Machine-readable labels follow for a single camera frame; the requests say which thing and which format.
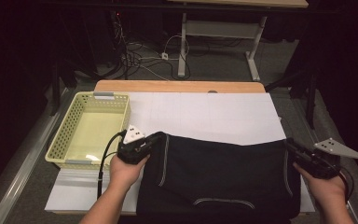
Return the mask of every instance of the wooden table edge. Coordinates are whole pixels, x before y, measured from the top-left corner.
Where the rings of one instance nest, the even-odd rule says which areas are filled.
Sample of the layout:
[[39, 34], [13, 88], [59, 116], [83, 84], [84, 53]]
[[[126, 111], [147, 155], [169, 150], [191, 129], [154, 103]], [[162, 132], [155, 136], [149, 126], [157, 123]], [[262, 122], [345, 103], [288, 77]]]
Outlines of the wooden table edge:
[[101, 80], [94, 91], [263, 93], [259, 82]]

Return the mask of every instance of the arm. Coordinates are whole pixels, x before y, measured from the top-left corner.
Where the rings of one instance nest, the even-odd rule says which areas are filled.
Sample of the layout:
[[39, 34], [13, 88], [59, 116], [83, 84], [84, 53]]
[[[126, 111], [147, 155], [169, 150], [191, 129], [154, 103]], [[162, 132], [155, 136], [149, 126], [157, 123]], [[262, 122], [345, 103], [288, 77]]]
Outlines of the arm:
[[298, 164], [294, 163], [294, 166], [308, 180], [310, 193], [322, 208], [321, 223], [353, 223], [345, 202], [345, 186], [338, 176], [328, 180], [318, 179]]
[[117, 223], [127, 191], [138, 179], [147, 159], [148, 157], [141, 160], [137, 165], [131, 165], [114, 156], [110, 161], [110, 182], [106, 191], [80, 223]]

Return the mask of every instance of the finger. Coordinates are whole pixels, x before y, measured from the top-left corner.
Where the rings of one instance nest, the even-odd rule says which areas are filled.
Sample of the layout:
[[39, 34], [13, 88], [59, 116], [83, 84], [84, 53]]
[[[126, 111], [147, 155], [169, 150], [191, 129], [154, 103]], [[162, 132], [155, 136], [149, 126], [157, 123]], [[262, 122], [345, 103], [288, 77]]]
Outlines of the finger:
[[146, 164], [146, 162], [147, 162], [147, 160], [149, 159], [149, 157], [150, 157], [150, 154], [149, 155], [147, 155], [145, 158], [143, 158], [139, 163], [138, 163], [138, 166], [144, 166], [145, 164]]
[[308, 173], [306, 170], [304, 170], [300, 165], [298, 165], [297, 163], [293, 163], [293, 166], [296, 168], [296, 170], [298, 170], [299, 173], [301, 173], [306, 179], [310, 179], [312, 178], [312, 176], [310, 175], [310, 173]]

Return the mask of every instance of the black cloth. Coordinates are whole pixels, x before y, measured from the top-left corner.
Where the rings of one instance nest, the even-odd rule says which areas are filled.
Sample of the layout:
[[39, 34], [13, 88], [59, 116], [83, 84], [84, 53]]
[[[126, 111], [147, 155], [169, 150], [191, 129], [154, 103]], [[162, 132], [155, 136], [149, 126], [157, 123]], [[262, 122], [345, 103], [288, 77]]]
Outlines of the black cloth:
[[252, 146], [155, 133], [137, 215], [158, 223], [290, 223], [300, 177], [283, 140]]

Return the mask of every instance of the white stitching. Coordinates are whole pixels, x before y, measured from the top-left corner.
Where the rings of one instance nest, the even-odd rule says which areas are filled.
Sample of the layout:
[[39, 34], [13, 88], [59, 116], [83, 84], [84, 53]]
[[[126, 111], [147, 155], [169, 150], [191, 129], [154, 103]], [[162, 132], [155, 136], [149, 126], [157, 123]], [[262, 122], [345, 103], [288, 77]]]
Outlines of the white stitching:
[[288, 160], [288, 152], [286, 150], [284, 153], [284, 166], [283, 166], [284, 185], [286, 186], [286, 189], [289, 192], [290, 196], [293, 197], [293, 192], [290, 189], [289, 181], [287, 180], [287, 160]]
[[167, 141], [165, 142], [165, 149], [164, 149], [164, 167], [162, 168], [162, 178], [161, 181], [159, 182], [159, 186], [161, 187], [164, 182], [165, 182], [165, 175], [167, 174], [167, 157], [168, 157], [168, 145], [170, 142], [170, 137], [167, 135]]
[[208, 201], [212, 201], [212, 202], [220, 202], [220, 203], [243, 203], [245, 205], [248, 205], [249, 207], [251, 207], [252, 209], [255, 209], [255, 206], [252, 203], [243, 201], [243, 200], [231, 200], [231, 199], [216, 199], [216, 198], [201, 198], [201, 199], [197, 199], [193, 205], [197, 205], [199, 203], [203, 203], [203, 202], [208, 202]]

